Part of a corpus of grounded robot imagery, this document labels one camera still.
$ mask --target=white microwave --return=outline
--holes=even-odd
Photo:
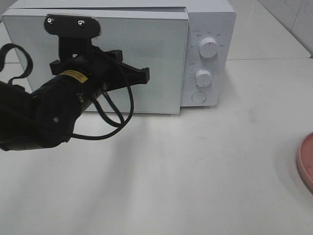
[[[132,86],[135,112],[178,114],[182,106],[217,104],[236,19],[227,0],[18,0],[2,20],[11,41],[34,61],[32,90],[53,77],[49,63],[58,59],[58,37],[44,29],[47,14],[96,18],[101,35],[93,45],[120,49],[125,63],[150,68],[148,84]],[[110,95],[120,111],[129,111],[126,89]]]

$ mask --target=pink plate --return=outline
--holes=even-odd
[[[303,181],[313,192],[313,132],[302,140],[297,164]]]

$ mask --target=black strap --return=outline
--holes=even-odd
[[[21,76],[13,77],[8,81],[8,84],[10,84],[10,85],[12,85],[12,82],[14,79],[26,78],[27,76],[29,76],[31,74],[31,72],[33,70],[33,60],[31,59],[30,55],[23,49],[23,47],[16,45],[16,44],[13,44],[13,43],[8,43],[8,44],[5,44],[0,49],[0,72],[4,68],[5,57],[6,57],[7,53],[11,49],[14,49],[14,48],[19,49],[25,55],[25,57],[27,59],[27,67]]]

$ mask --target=timer knob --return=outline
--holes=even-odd
[[[212,82],[212,74],[209,70],[199,70],[195,74],[195,81],[198,87],[207,87]]]
[[[203,38],[199,43],[199,53],[203,58],[211,58],[216,55],[219,44],[212,37]]]

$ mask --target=tabletop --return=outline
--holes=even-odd
[[[105,141],[1,152],[1,234],[311,235],[295,159],[313,131],[312,74],[312,59],[230,60],[216,107],[135,114]],[[110,130],[96,113],[75,126]]]
[[[228,60],[311,56],[257,0],[229,1],[237,12],[237,19]],[[3,23],[0,23],[0,35],[0,46],[10,42]],[[8,54],[6,61],[19,62],[14,52]]]

